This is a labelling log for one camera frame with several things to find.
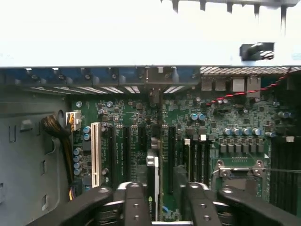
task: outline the pcie slot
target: pcie slot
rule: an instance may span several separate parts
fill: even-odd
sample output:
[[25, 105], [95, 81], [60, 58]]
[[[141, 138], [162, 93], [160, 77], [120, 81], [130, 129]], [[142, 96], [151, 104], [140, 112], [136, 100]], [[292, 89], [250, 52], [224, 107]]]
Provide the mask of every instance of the pcie slot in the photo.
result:
[[110, 157], [111, 164], [111, 186], [113, 189], [117, 187], [117, 156], [116, 156], [116, 131], [114, 126], [108, 127], [108, 153]]
[[174, 180], [173, 180], [173, 171], [174, 171], [174, 164], [175, 164], [175, 136], [176, 136], [176, 131], [175, 131], [175, 126], [170, 126], [168, 127], [168, 193], [172, 194], [173, 193], [173, 185], [174, 185]]
[[125, 180], [131, 181], [131, 130], [129, 126], [123, 127], [123, 156], [124, 156], [124, 171]]
[[139, 149], [142, 153], [147, 153], [147, 136], [146, 136], [146, 127], [138, 127], [138, 144]]
[[210, 142], [205, 142], [205, 147], [203, 149], [203, 170], [204, 170], [204, 181], [203, 183], [209, 186], [209, 180], [211, 177], [210, 173]]
[[195, 177], [196, 177], [196, 148], [197, 148], [197, 144], [196, 141], [192, 141], [190, 140], [190, 155], [189, 155], [189, 164], [188, 164], [188, 170], [189, 170], [189, 181], [193, 182], [195, 181]]
[[199, 143], [197, 147], [197, 171], [196, 171], [196, 181], [197, 182], [202, 182], [202, 173], [203, 173], [203, 143]]

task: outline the wire bundle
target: wire bundle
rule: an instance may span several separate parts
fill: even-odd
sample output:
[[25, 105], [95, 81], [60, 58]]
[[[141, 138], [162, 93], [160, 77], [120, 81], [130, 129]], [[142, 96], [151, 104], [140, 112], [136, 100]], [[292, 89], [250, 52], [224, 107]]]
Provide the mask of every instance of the wire bundle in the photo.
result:
[[280, 84], [281, 81], [283, 81], [284, 79], [286, 79], [289, 75], [291, 71], [291, 67], [288, 69], [287, 73], [280, 77], [276, 82], [266, 86], [266, 87], [263, 87], [263, 88], [260, 88], [260, 89], [257, 89], [257, 90], [249, 90], [249, 91], [246, 91], [246, 92], [237, 92], [237, 93], [233, 93], [233, 94], [227, 94], [223, 97], [218, 97], [216, 99], [213, 99], [210, 103], [206, 103], [207, 106], [210, 106], [211, 104], [214, 104], [215, 102], [217, 102], [218, 100], [223, 100], [225, 98], [231, 98], [231, 97], [235, 97], [235, 96], [242, 96], [242, 95], [246, 95], [248, 93], [257, 93], [257, 92], [260, 92], [260, 91], [266, 91], [272, 87], [275, 87], [275, 86], [278, 86]]
[[65, 166], [67, 170], [69, 189], [69, 198], [72, 200], [75, 197], [74, 188], [72, 187], [74, 181], [73, 174], [73, 164], [72, 164], [72, 144], [70, 142], [69, 136], [71, 135], [71, 128], [74, 117], [68, 118], [68, 123], [65, 128], [63, 128], [55, 115], [50, 115], [41, 120], [43, 129], [51, 136], [56, 137], [60, 140], [63, 147], [63, 156], [65, 161]]

